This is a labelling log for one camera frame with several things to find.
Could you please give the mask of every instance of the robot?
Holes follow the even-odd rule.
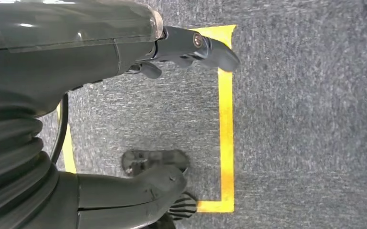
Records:
[[[168,211],[186,187],[179,168],[133,178],[60,172],[36,137],[36,118],[68,91],[124,73],[158,78],[154,63],[164,61],[240,63],[223,43],[164,26],[132,1],[0,0],[0,229],[135,229]]]

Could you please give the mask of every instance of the floor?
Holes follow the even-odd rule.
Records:
[[[367,228],[367,0],[142,2],[167,25],[236,25],[235,211],[178,228]],[[122,75],[70,93],[76,170],[123,176],[129,149],[180,149],[188,190],[220,200],[217,69],[160,66],[157,80]],[[42,120],[50,151],[57,115]]]

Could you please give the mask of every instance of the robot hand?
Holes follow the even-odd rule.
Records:
[[[202,36],[198,32],[166,26],[154,48],[147,54],[149,59],[130,67],[126,73],[143,73],[148,78],[156,79],[162,71],[150,62],[172,61],[179,67],[188,67],[195,60],[203,65],[232,72],[240,64],[235,53],[224,43]]]

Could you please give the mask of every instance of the yellow floor marking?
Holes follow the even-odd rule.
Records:
[[[57,116],[60,118],[61,107],[57,106]],[[69,124],[67,125],[67,133],[65,134],[65,140],[63,145],[63,156],[64,156],[64,164],[65,171],[70,173],[76,173],[75,162],[73,160],[73,150],[72,150],[72,139],[71,139],[71,131]]]
[[[193,29],[231,48],[236,25]],[[218,69],[220,106],[221,201],[200,201],[199,212],[234,211],[234,134],[232,127],[232,73]]]

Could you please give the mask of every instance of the black cable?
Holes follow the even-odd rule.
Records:
[[[56,164],[60,157],[61,150],[63,148],[65,135],[67,133],[68,126],[68,94],[65,93],[63,99],[60,102],[60,117],[59,127],[57,132],[57,138],[55,139],[54,147],[51,152],[51,161]]]

